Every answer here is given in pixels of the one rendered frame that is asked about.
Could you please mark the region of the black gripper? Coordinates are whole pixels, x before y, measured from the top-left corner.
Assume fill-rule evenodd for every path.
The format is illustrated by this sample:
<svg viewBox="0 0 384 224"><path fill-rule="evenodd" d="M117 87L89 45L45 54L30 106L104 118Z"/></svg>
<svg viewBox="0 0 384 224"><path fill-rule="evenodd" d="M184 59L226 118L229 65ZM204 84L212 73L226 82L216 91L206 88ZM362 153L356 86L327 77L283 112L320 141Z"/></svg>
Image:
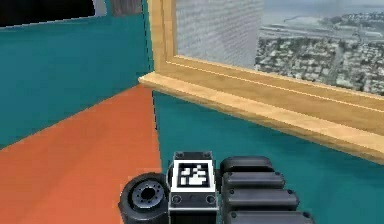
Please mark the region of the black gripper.
<svg viewBox="0 0 384 224"><path fill-rule="evenodd" d="M169 224L169 189L165 175L149 172L130 180L118 208L124 224Z"/></svg>

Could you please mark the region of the wooden framed window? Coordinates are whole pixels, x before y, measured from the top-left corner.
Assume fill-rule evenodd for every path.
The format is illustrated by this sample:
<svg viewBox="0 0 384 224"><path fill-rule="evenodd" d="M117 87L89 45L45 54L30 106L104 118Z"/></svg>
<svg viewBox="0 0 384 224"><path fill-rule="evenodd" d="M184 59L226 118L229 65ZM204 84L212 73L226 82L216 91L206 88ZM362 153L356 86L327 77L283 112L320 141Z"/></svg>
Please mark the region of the wooden framed window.
<svg viewBox="0 0 384 224"><path fill-rule="evenodd" d="M148 0L155 91L384 165L384 97L176 53L176 1Z"/></svg>

